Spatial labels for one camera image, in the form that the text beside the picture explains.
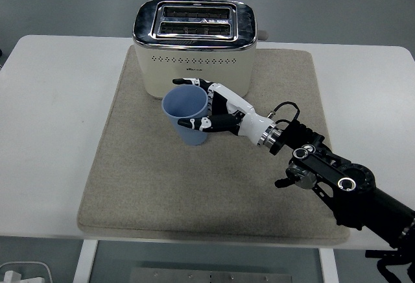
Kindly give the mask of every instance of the blue cup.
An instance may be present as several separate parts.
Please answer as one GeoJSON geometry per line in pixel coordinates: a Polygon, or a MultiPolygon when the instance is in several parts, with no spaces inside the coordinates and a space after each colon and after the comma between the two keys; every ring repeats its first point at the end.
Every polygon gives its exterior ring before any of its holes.
{"type": "Polygon", "coordinates": [[[161,107],[170,119],[176,132],[188,145],[200,145],[207,134],[199,130],[188,129],[177,124],[179,119],[194,119],[208,115],[208,95],[199,86],[181,85],[173,88],[164,96],[161,107]]]}

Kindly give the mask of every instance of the toaster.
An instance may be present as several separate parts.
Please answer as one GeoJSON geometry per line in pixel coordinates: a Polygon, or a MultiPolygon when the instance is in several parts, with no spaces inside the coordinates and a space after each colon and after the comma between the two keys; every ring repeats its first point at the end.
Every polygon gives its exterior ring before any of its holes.
{"type": "Polygon", "coordinates": [[[133,40],[144,87],[156,98],[177,78],[219,82],[242,97],[249,90],[257,25],[244,3],[149,1],[137,13],[133,40]]]}

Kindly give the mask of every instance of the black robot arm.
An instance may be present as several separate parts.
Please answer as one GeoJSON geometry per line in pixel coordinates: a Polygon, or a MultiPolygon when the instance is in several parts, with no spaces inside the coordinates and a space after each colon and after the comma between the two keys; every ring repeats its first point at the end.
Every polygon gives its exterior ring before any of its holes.
{"type": "MultiPolygon", "coordinates": [[[[333,154],[323,144],[324,137],[293,119],[270,148],[272,154],[287,145],[292,158],[287,178],[276,187],[295,184],[312,189],[333,211],[338,225],[361,230],[368,227],[396,251],[366,251],[366,257],[381,258],[377,267],[388,282],[400,282],[387,265],[415,262],[415,211],[376,187],[374,174],[365,166],[333,154]],[[331,187],[329,196],[320,186],[331,187]]],[[[415,282],[415,265],[408,274],[415,282]]]]}

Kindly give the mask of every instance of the beige mat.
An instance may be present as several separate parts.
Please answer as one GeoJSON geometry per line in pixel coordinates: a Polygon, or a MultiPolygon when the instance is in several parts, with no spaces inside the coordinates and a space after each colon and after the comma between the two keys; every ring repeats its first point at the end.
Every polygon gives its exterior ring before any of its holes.
{"type": "MultiPolygon", "coordinates": [[[[258,114],[283,101],[327,135],[311,55],[258,49],[246,99],[258,114]]],[[[291,118],[294,111],[282,112],[291,118]]],[[[278,190],[291,156],[273,156],[245,137],[210,134],[182,143],[151,97],[131,47],[84,190],[78,226],[97,236],[331,245],[347,239],[311,191],[278,190]]]]}

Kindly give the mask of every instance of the toaster logo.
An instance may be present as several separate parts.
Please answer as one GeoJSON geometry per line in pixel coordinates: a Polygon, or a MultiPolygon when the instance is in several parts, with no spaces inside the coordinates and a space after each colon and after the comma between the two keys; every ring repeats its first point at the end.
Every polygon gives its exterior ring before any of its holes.
{"type": "Polygon", "coordinates": [[[193,68],[187,68],[188,71],[203,71],[202,69],[193,69],[193,68]]]}

